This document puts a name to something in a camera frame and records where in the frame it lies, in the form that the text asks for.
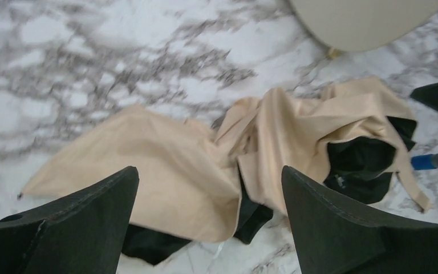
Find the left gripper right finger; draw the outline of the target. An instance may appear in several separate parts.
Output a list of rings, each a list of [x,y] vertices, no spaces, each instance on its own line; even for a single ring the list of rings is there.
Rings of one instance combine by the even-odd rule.
[[[370,207],[293,167],[281,182],[302,273],[438,274],[438,224]]]

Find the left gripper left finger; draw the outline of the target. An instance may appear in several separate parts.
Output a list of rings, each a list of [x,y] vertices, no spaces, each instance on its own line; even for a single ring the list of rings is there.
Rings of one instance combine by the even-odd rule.
[[[0,220],[0,273],[115,273],[139,185],[135,167]]]

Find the beige folding umbrella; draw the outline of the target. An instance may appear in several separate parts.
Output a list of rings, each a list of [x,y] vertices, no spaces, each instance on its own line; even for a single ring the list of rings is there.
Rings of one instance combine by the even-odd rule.
[[[422,208],[413,175],[417,122],[380,79],[329,85],[316,99],[281,88],[236,101],[216,130],[134,105],[78,137],[45,163],[22,193],[62,197],[134,166],[140,176],[124,255],[156,265],[191,241],[249,244],[274,211],[286,214],[284,166],[318,183],[353,179],[367,204],[397,175]]]

